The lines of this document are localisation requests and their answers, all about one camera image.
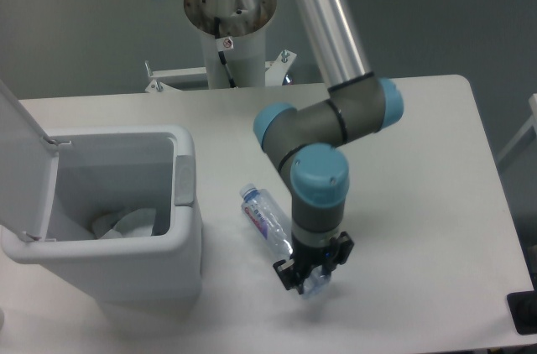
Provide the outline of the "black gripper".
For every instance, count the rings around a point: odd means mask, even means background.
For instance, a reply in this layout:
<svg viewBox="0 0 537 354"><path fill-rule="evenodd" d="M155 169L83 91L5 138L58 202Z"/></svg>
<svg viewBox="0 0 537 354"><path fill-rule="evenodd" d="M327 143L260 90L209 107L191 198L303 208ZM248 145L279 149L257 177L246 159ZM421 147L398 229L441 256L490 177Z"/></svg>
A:
<svg viewBox="0 0 537 354"><path fill-rule="evenodd" d="M292 235L292 243L292 259L275 262L273 269L285 289L294 289L298 294L304 293L303 279L307 279L314 268L321 266L323 275L331 275L338 266L347 262L353 249L353 240L347 232L331 237L323 247L306 245L295 235Z"/></svg>

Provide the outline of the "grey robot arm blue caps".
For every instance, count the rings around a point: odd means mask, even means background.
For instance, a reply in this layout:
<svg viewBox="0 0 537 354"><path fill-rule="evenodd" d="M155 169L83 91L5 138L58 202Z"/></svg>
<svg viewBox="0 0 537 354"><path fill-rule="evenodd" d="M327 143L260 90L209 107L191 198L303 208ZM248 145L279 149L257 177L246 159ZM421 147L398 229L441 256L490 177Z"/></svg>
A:
<svg viewBox="0 0 537 354"><path fill-rule="evenodd" d="M312 293L344 264L354 246L340 228L349 190L340 147L395 124L404 103L394 83L367 61L346 0L295 0L328 97L298 109L265 107L253 131L292 196L290 247L274 264L286 289ZM265 86L264 30L276 0L184 0L201 35L208 85Z"/></svg>

